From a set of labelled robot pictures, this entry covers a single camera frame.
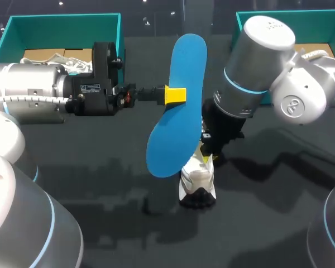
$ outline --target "white sneaker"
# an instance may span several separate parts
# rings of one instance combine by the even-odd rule
[[[216,202],[213,156],[203,156],[201,146],[202,142],[181,170],[179,199],[184,207],[204,208]]]
[[[92,62],[86,63],[85,61],[76,58],[66,58],[58,53],[55,53],[47,60],[30,60],[23,58],[20,60],[23,64],[61,64],[69,74],[91,73],[93,71]]]

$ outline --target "shoe insole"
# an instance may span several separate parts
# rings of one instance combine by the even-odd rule
[[[186,102],[167,106],[150,134],[146,163],[157,178],[178,173],[197,148],[206,61],[207,48],[202,37],[186,34],[178,39],[171,57],[169,87],[186,88]]]

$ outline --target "gray robot arm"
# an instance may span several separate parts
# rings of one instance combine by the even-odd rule
[[[226,84],[214,94],[216,106],[227,116],[249,118],[270,92],[277,116],[301,125],[335,108],[335,59],[325,51],[303,55],[294,44],[284,23],[250,18],[223,71]]]

